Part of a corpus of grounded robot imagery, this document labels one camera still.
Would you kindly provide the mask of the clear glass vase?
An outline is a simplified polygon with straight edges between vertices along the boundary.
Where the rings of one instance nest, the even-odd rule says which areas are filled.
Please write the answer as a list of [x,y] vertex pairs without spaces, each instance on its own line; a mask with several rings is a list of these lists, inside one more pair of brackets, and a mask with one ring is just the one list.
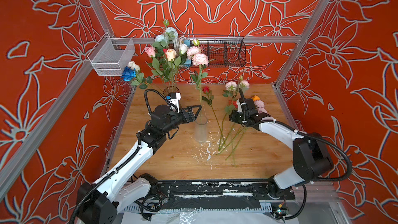
[[205,114],[199,114],[194,122],[194,139],[199,143],[208,140],[208,118]]

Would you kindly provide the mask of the pink carnation spray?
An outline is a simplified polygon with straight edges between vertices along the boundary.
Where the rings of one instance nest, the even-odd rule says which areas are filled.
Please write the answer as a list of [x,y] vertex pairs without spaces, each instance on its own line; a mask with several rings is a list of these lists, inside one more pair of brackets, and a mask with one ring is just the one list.
[[248,80],[244,79],[243,76],[239,77],[238,82],[230,81],[225,85],[222,96],[228,99],[228,104],[225,107],[225,115],[221,122],[222,134],[219,139],[219,150],[226,144],[227,136],[224,134],[224,123],[226,118],[232,113],[233,110],[237,109],[237,97],[239,96],[239,91],[247,91],[250,88],[250,83]]
[[207,76],[207,73],[203,73],[203,69],[208,65],[209,58],[203,53],[200,41],[197,38],[192,41],[192,46],[188,49],[187,55],[192,65],[199,68],[199,71],[194,71],[190,77],[195,83],[196,89],[200,92],[200,104],[202,105],[202,79]]

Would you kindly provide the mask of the white rose stem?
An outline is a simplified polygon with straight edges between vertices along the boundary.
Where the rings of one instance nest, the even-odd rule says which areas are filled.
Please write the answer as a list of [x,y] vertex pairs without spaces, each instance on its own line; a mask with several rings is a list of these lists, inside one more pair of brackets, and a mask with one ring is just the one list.
[[184,63],[186,62],[186,60],[187,60],[187,52],[188,52],[188,47],[184,44],[184,43],[182,43],[180,46],[179,46],[179,50],[178,50],[178,54],[177,54],[177,58],[176,58],[176,60],[175,60],[175,62],[174,62],[174,64],[176,65],[176,73],[175,73],[175,81],[177,81],[177,76],[178,76],[178,74],[179,74],[179,71],[180,71],[180,67],[181,66],[184,66]]
[[130,61],[127,67],[131,70],[130,83],[132,86],[137,86],[140,89],[155,89],[154,84],[134,61]]

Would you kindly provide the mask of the peach rose stem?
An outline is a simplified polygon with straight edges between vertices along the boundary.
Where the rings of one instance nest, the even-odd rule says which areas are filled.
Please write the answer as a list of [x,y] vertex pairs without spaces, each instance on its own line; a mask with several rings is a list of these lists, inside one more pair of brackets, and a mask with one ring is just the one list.
[[176,68],[175,60],[177,58],[177,53],[175,49],[167,49],[165,52],[167,60],[167,78],[169,79],[170,86],[175,88],[176,86]]

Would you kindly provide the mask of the blue rose stem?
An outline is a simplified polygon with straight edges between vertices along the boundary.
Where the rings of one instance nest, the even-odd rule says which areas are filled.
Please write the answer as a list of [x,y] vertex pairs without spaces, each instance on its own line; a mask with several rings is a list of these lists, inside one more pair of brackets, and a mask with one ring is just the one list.
[[122,72],[121,78],[128,82],[132,87],[139,89],[155,89],[152,79],[145,76],[138,68],[126,66]]

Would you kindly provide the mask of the dark ribbed glass vase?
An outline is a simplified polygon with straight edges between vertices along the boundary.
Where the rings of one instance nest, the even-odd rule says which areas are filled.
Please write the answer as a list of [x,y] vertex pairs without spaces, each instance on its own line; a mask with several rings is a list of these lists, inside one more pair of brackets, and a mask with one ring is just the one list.
[[176,86],[168,86],[163,90],[163,95],[167,100],[180,100],[181,94]]

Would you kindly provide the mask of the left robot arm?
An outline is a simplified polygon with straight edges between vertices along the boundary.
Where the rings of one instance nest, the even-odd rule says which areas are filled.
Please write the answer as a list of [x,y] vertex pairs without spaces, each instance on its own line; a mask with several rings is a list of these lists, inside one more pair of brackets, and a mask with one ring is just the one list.
[[85,183],[78,191],[76,207],[69,219],[75,223],[79,219],[85,224],[111,224],[127,204],[136,202],[142,209],[149,195],[152,183],[146,178],[138,178],[131,185],[125,183],[149,160],[166,142],[173,139],[172,130],[178,131],[181,124],[196,121],[202,110],[201,105],[185,108],[179,106],[179,97],[165,97],[154,89],[144,91],[144,100],[150,120],[145,128],[136,134],[137,141],[130,151],[106,174],[93,184]]

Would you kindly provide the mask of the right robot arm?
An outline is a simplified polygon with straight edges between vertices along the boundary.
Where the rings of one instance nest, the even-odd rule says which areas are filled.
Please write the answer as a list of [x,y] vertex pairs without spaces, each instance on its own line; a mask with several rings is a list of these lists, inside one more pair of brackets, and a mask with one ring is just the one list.
[[[301,132],[267,113],[259,113],[252,99],[242,97],[236,104],[237,109],[230,114],[230,121],[268,134],[292,151],[292,166],[271,179],[274,188],[285,190],[311,181],[342,181],[351,176],[352,162],[335,144],[326,141],[317,133]],[[335,167],[328,148],[337,151],[345,161],[347,169],[343,175],[322,177]]]

